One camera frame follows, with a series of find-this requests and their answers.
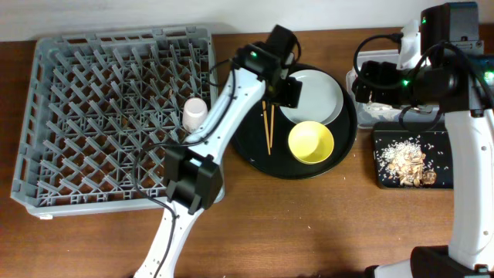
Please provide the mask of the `wooden chopstick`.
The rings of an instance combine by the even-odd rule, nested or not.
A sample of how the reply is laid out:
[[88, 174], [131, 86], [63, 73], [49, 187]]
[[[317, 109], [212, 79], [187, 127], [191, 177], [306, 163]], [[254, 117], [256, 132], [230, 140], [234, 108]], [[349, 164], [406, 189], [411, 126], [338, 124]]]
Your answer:
[[269, 132], [269, 144], [270, 144], [270, 149], [272, 148], [273, 145], [273, 133], [274, 133], [274, 113], [275, 113], [275, 106], [271, 104], [271, 109], [270, 109], [270, 132]]
[[270, 145], [270, 140], [269, 140], [269, 125], [268, 125], [268, 119], [267, 119], [266, 102], [264, 100], [262, 101], [262, 114], [263, 114], [263, 120], [264, 120], [264, 129], [265, 129], [265, 135], [266, 135], [267, 151], [268, 151], [268, 155], [271, 155], [271, 145]]

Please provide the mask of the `grey round plate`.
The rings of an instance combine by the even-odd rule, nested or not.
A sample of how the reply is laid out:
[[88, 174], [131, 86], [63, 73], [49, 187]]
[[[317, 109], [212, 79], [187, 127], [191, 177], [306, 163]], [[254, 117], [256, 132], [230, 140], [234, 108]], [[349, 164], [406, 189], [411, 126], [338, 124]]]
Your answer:
[[302, 83], [297, 108], [280, 107], [283, 115], [298, 124], [304, 121], [316, 121], [323, 125], [333, 122], [343, 109], [343, 91], [338, 82], [315, 69], [303, 69], [291, 73]]

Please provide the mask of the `yellow bowl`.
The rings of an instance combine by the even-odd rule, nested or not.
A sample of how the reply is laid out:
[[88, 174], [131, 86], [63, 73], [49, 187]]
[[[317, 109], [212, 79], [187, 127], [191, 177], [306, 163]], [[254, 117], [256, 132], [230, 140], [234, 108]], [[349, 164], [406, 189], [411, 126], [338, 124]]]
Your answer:
[[304, 121], [296, 124], [289, 132], [288, 146], [298, 162], [319, 164], [333, 153], [335, 140], [325, 125], [316, 121]]

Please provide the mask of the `food scraps and rice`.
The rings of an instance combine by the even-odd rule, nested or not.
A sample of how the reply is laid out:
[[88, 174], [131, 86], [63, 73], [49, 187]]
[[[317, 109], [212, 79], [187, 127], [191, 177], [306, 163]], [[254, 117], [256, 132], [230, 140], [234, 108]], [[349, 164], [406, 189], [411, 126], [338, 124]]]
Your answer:
[[377, 182], [386, 189], [452, 189], [448, 150], [418, 140], [392, 141], [374, 150]]

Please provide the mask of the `pink plastic cup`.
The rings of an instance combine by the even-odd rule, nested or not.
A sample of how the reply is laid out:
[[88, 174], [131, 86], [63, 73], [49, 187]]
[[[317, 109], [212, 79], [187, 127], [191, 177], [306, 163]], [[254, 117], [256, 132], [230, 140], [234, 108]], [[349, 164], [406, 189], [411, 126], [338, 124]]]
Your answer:
[[206, 102], [201, 98], [193, 97], [184, 104], [182, 125], [187, 132], [193, 133], [202, 125], [207, 116]]

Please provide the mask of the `white tissue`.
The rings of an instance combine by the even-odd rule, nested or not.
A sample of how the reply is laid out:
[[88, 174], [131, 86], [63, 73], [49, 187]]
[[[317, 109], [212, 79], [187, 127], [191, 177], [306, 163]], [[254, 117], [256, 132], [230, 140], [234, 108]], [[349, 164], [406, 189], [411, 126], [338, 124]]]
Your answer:
[[393, 107], [388, 104], [369, 103], [367, 105], [367, 109], [369, 111], [388, 111], [388, 110], [393, 110]]

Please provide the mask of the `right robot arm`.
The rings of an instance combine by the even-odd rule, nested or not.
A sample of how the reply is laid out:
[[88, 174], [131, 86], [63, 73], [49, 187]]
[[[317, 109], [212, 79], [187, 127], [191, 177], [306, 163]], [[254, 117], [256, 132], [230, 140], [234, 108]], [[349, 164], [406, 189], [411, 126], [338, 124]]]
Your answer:
[[354, 61], [360, 103], [402, 113], [437, 105], [452, 150], [454, 223], [446, 246], [415, 247], [409, 259], [369, 266], [366, 277], [493, 275], [493, 57], [479, 37], [475, 2], [422, 11], [412, 30], [388, 36], [400, 46], [395, 65]]

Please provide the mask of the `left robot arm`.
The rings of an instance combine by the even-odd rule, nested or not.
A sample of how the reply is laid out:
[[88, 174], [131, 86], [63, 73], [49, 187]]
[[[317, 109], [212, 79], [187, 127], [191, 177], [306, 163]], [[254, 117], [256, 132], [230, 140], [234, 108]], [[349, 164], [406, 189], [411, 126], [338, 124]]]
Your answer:
[[260, 101], [295, 108], [302, 88], [289, 76], [300, 57], [296, 35], [276, 25], [264, 42], [238, 49], [228, 60], [230, 74], [220, 97], [204, 122], [180, 144], [151, 144], [143, 148], [131, 170], [138, 186], [137, 166], [144, 155], [165, 149], [165, 196], [151, 201], [163, 208], [161, 223], [137, 277], [172, 277], [184, 243], [198, 217], [225, 194], [222, 158], [246, 114]]

